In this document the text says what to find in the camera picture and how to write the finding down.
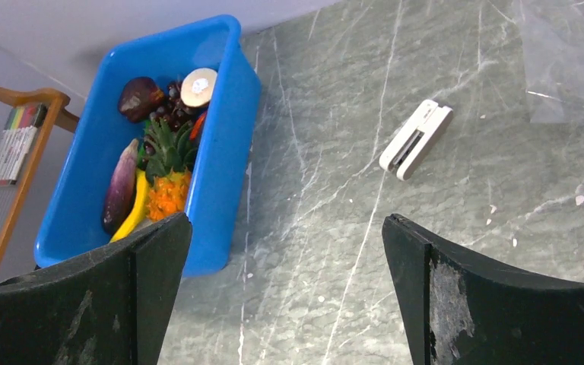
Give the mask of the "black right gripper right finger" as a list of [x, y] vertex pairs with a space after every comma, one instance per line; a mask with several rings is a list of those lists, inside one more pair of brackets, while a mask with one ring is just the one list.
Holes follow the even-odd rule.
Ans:
[[526, 271], [400, 214], [382, 241], [415, 364], [584, 364], [584, 283]]

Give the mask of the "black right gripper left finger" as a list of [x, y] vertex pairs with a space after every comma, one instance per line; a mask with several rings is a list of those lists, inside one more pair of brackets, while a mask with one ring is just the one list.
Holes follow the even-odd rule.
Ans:
[[192, 238], [183, 213], [0, 283], [0, 364], [155, 364]]

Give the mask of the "clear zip top bag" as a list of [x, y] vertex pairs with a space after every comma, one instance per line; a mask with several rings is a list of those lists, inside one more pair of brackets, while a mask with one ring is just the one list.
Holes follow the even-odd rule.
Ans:
[[514, 1], [530, 121], [584, 122], [584, 1]]

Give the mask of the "orange toy pineapple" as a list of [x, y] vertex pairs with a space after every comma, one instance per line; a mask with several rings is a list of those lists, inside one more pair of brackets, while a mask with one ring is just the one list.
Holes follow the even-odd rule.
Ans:
[[183, 125], [172, 131], [163, 119], [146, 128], [144, 139], [153, 152], [147, 156], [147, 217], [161, 221], [185, 210], [198, 147], [191, 139], [193, 127]]

